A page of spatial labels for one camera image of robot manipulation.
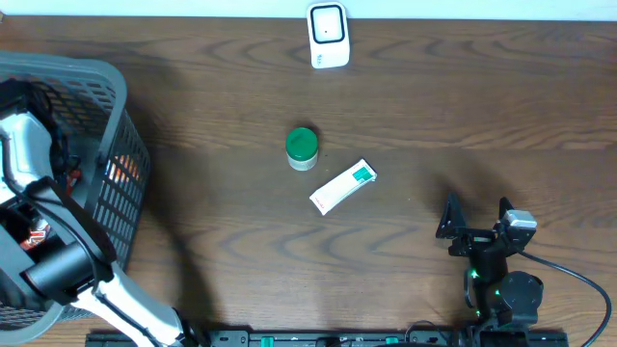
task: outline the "green label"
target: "green label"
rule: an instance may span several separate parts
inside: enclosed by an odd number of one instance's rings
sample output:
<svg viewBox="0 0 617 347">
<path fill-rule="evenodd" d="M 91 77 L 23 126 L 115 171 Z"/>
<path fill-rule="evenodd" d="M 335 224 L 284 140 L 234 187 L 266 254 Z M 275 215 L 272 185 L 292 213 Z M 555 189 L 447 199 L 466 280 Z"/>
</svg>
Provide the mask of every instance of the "green label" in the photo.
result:
<svg viewBox="0 0 617 347">
<path fill-rule="evenodd" d="M 354 172 L 354 178 L 360 183 L 367 181 L 373 178 L 373 175 L 370 174 L 367 168 L 361 168 L 358 171 Z"/>
</svg>

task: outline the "white rectangular box with green label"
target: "white rectangular box with green label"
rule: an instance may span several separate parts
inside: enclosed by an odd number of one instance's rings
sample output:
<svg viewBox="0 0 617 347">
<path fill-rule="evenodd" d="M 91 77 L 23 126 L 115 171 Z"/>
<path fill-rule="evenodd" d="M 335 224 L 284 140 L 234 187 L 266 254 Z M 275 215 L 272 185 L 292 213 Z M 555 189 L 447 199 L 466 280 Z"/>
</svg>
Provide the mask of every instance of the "white rectangular box with green label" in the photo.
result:
<svg viewBox="0 0 617 347">
<path fill-rule="evenodd" d="M 377 179 L 377 173 L 363 159 L 335 179 L 317 189 L 310 200 L 322 215 L 333 209 L 339 202 L 349 197 L 364 184 Z"/>
</svg>

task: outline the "white device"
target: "white device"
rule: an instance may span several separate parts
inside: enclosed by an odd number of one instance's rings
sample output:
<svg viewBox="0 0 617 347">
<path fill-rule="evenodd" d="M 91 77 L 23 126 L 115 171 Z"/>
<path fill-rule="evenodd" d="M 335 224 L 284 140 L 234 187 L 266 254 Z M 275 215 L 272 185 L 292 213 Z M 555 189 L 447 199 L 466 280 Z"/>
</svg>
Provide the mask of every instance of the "white device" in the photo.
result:
<svg viewBox="0 0 617 347">
<path fill-rule="evenodd" d="M 337 2 L 312 5 L 307 10 L 310 62 L 315 68 L 349 63 L 349 32 L 345 8 Z"/>
</svg>

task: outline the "gray plastic basket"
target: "gray plastic basket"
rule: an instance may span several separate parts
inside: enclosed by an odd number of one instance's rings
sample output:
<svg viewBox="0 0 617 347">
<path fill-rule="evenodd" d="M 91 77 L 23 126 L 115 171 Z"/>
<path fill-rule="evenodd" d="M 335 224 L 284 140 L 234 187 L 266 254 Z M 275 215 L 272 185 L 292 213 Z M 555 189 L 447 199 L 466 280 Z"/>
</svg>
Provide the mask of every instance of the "gray plastic basket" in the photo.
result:
<svg viewBox="0 0 617 347">
<path fill-rule="evenodd" d="M 38 85 L 50 97 L 56 121 L 68 135 L 71 154 L 82 160 L 82 180 L 72 196 L 105 228 L 125 268 L 150 161 L 124 110 L 124 78 L 99 61 L 0 52 L 0 82 L 10 78 L 41 82 Z M 55 322 L 90 316 L 50 302 L 26 304 L 3 278 L 0 271 L 0 344 L 24 343 Z"/>
</svg>

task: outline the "white wall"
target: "white wall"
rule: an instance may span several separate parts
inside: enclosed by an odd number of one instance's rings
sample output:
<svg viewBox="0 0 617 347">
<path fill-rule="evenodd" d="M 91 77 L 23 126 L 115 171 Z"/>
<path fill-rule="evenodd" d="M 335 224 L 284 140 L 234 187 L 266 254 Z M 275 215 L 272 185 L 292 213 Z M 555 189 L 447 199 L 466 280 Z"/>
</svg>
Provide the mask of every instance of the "white wall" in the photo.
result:
<svg viewBox="0 0 617 347">
<path fill-rule="evenodd" d="M 310 0 L 1 0 L 11 14 L 304 17 Z M 617 0 L 341 0 L 352 18 L 617 20 Z"/>
</svg>

